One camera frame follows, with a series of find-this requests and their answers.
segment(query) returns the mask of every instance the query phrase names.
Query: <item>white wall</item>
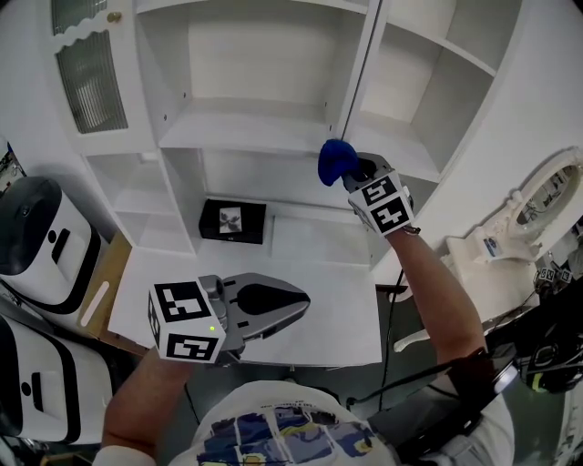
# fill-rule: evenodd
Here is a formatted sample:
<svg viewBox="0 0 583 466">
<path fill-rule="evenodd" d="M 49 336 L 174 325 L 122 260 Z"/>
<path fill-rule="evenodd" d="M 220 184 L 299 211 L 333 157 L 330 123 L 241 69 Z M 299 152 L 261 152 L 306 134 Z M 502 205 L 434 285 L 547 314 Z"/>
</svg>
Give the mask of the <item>white wall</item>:
<svg viewBox="0 0 583 466">
<path fill-rule="evenodd" d="M 551 154 L 583 146 L 582 44 L 583 14 L 572 0 L 523 0 L 478 128 L 417 219 L 434 248 L 482 223 Z M 399 270 L 387 255 L 376 281 L 395 283 Z"/>
<path fill-rule="evenodd" d="M 28 176 L 57 181 L 81 213 L 110 239 L 115 224 L 56 119 L 39 52 L 35 3 L 12 0 L 0 11 L 0 134 L 8 139 Z"/>
</svg>

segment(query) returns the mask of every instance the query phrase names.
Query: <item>frosted glass panel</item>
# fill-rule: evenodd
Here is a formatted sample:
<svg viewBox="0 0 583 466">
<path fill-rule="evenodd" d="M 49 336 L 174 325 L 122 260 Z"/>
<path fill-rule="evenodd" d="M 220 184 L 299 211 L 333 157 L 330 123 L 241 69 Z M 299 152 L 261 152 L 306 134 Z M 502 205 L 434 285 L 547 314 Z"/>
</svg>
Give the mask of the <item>frosted glass panel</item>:
<svg viewBox="0 0 583 466">
<path fill-rule="evenodd" d="M 93 18 L 107 8 L 107 0 L 53 0 L 53 33 L 63 34 L 85 18 Z"/>
<path fill-rule="evenodd" d="M 79 133 L 128 127 L 111 57 L 109 32 L 93 33 L 56 54 Z"/>
</svg>

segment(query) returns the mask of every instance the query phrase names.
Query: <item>white t-shirt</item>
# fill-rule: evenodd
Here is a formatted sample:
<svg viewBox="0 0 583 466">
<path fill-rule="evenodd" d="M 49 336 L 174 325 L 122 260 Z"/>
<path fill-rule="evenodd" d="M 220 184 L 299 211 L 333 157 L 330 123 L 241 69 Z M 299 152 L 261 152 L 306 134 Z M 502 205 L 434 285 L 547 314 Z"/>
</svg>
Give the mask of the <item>white t-shirt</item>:
<svg viewBox="0 0 583 466">
<path fill-rule="evenodd" d="M 468 437 L 457 436 L 425 460 L 439 466 L 509 466 L 514 458 L 512 420 L 502 397 L 482 411 Z M 154 466 L 141 451 L 106 447 L 94 466 Z M 243 385 L 204 417 L 189 450 L 170 466 L 241 464 L 395 466 L 398 457 L 323 391 L 282 381 Z"/>
</svg>

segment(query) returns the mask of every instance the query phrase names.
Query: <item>white cabinet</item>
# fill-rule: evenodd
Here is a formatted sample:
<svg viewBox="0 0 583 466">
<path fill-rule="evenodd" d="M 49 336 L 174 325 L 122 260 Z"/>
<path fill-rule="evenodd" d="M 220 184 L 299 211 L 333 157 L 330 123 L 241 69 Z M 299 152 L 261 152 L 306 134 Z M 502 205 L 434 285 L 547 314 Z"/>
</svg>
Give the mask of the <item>white cabinet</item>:
<svg viewBox="0 0 583 466">
<path fill-rule="evenodd" d="M 134 246 L 374 271 L 388 244 L 360 225 L 340 182 L 318 179 L 322 144 L 383 155 L 419 213 L 493 88 L 521 3 L 43 5 L 59 116 Z M 266 203 L 265 244 L 201 238 L 207 198 Z"/>
<path fill-rule="evenodd" d="M 383 3 L 347 135 L 400 173 L 438 182 L 494 80 L 519 0 Z"/>
<path fill-rule="evenodd" d="M 378 0 L 168 3 L 136 20 L 160 147 L 316 155 L 342 137 Z"/>
<path fill-rule="evenodd" d="M 155 149 L 131 0 L 41 0 L 39 41 L 57 117 L 79 154 Z"/>
</svg>

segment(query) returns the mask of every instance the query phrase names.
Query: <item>person's arm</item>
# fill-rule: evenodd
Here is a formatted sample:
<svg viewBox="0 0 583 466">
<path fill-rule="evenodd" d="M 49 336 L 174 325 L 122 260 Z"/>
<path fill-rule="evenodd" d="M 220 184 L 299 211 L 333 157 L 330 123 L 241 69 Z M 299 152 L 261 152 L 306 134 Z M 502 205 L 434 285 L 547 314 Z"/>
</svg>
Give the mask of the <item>person's arm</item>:
<svg viewBox="0 0 583 466">
<path fill-rule="evenodd" d="M 438 361 L 463 358 L 485 348 L 474 303 L 429 246 L 401 229 L 387 239 L 401 262 Z"/>
<path fill-rule="evenodd" d="M 107 406 L 101 446 L 129 447 L 154 458 L 193 369 L 191 362 L 162 360 L 151 349 Z"/>
</svg>

